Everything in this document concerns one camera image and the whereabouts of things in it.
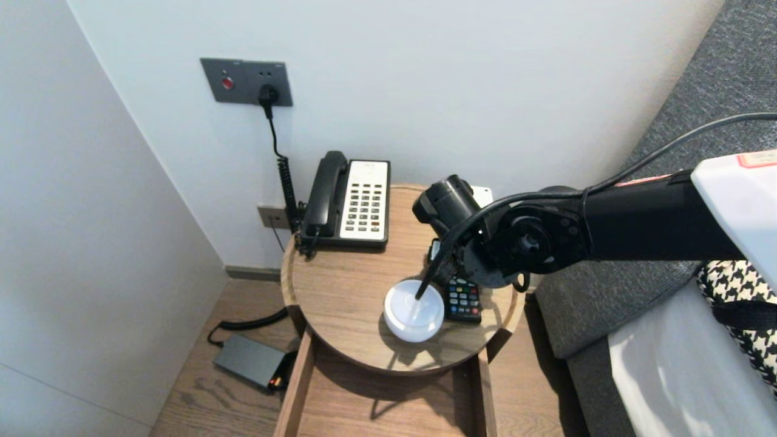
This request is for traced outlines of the black TV remote control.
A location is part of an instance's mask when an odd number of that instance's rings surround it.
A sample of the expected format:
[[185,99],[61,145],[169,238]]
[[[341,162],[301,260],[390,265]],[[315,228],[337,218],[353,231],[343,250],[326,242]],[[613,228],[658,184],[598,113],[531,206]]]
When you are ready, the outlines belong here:
[[452,277],[444,290],[444,318],[453,322],[482,323],[481,293],[478,285],[462,277]]

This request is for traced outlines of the white round puck lamp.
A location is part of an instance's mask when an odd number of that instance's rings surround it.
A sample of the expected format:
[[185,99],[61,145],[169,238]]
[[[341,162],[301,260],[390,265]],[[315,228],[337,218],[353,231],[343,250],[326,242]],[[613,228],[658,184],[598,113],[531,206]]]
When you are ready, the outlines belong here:
[[408,343],[421,343],[438,334],[443,326],[445,305],[438,290],[428,285],[417,299],[422,280],[406,279],[394,284],[384,299],[383,315],[394,336]]

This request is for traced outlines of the curved wooden table drawer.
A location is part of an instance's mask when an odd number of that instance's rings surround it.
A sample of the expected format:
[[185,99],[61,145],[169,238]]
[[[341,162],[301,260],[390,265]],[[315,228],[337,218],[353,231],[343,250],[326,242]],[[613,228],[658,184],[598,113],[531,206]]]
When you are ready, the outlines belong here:
[[375,373],[307,327],[274,437],[497,437],[489,357],[422,376]]

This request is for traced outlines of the black and white desk telephone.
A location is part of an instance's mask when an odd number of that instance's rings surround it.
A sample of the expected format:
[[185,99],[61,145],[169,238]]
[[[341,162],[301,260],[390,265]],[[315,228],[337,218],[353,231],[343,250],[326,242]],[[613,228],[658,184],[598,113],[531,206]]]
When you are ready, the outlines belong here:
[[390,177],[390,161],[347,159],[338,184],[341,207],[334,236],[303,236],[304,215],[300,249],[315,252],[323,246],[385,247],[389,237]]

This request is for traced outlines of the round wooden side table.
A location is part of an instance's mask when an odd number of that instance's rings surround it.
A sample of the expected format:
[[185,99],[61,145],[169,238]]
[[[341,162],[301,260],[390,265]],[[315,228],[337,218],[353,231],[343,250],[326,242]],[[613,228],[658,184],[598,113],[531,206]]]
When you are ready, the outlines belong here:
[[483,293],[478,325],[444,322],[430,340],[412,344],[383,320],[385,295],[405,279],[422,279],[435,237],[417,222],[412,204],[423,185],[392,185],[388,243],[382,251],[319,248],[307,259],[289,246],[281,268],[284,301],[300,308],[316,338],[345,359],[386,375],[421,376],[447,370],[510,336],[523,315],[525,296],[512,286]]

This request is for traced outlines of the black telephone handset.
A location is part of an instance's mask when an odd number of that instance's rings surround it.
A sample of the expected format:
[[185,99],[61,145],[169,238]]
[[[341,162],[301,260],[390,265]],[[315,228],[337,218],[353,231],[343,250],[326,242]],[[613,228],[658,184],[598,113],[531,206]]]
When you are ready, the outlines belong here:
[[347,159],[341,151],[327,152],[319,161],[302,225],[303,236],[334,236],[341,214],[338,184],[346,166]]

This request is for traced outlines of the grey power adapter brick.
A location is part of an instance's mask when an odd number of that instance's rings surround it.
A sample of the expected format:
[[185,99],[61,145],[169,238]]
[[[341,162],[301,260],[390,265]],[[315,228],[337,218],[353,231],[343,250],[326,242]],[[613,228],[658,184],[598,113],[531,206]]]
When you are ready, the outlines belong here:
[[286,352],[250,339],[241,334],[231,335],[214,359],[214,365],[262,390],[280,389],[286,383],[284,365]]

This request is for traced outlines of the grey upholstered headboard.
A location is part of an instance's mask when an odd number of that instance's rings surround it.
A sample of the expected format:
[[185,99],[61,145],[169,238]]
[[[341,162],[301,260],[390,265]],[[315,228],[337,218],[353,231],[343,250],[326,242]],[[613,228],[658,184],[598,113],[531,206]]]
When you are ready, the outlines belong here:
[[[668,99],[625,161],[707,122],[777,112],[777,0],[726,0]],[[675,147],[636,178],[700,161],[777,149],[777,122],[714,129]],[[696,280],[699,261],[585,261],[544,277],[536,289],[553,354],[569,359]]]

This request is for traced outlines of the white bed sheet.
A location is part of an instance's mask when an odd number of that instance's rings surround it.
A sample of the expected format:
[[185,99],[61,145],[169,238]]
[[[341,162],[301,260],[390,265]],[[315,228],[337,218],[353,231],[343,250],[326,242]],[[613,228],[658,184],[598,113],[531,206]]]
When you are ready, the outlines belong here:
[[637,437],[777,437],[777,400],[693,280],[608,346]]

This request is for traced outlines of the houndstooth black white pillow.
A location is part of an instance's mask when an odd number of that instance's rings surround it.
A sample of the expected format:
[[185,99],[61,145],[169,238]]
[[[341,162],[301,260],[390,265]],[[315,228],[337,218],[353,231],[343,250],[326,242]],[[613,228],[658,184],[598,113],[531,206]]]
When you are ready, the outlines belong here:
[[696,274],[715,321],[777,401],[777,291],[746,260],[710,261]]

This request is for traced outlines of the beige low wall socket plate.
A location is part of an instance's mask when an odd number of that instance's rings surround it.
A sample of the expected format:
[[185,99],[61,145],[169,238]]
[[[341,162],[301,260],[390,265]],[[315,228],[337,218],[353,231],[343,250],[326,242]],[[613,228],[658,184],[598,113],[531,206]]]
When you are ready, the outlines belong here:
[[288,220],[286,208],[281,206],[259,205],[256,209],[264,227],[276,230],[291,230],[291,224]]

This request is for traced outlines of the grey upholstered bed frame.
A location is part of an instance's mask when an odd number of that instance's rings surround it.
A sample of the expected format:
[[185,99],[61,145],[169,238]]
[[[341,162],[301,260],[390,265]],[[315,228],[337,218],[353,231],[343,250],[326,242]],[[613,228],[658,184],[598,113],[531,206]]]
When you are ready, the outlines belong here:
[[566,360],[590,437],[636,437],[612,375],[608,338]]

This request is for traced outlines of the grey wall power socket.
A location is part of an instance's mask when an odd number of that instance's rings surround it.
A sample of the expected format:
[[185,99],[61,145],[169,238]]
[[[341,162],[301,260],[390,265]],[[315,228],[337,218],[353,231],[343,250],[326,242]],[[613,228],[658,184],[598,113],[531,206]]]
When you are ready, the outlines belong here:
[[277,89],[279,98],[274,106],[293,107],[288,69],[284,62],[242,61],[242,69],[248,83],[249,104],[259,104],[260,88],[269,85]]

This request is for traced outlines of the grey wall switch panel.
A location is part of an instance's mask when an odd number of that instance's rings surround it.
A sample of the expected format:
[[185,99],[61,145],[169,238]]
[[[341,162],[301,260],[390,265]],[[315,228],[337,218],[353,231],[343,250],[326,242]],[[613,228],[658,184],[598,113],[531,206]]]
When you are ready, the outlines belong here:
[[241,60],[200,58],[200,63],[217,102],[250,103]]

